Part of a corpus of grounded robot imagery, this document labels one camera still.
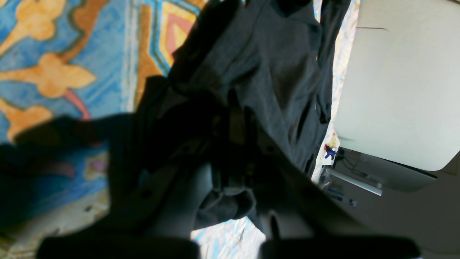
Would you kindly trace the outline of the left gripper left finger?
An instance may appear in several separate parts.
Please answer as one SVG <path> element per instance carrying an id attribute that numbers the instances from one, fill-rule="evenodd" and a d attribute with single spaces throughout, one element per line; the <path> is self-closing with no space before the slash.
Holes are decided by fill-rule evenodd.
<path id="1" fill-rule="evenodd" d="M 48 237 L 38 259 L 198 259 L 192 231 L 230 219 L 228 110 L 138 120 L 128 166 L 138 185 L 92 226 Z"/>

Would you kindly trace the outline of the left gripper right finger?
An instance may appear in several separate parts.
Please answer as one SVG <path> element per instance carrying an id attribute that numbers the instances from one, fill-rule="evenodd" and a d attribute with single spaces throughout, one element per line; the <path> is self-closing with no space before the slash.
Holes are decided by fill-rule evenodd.
<path id="1" fill-rule="evenodd" d="M 266 240 L 259 259 L 416 259 L 409 238 L 366 228 L 313 184 L 263 131 L 255 114 L 243 110 L 246 172 Z"/>

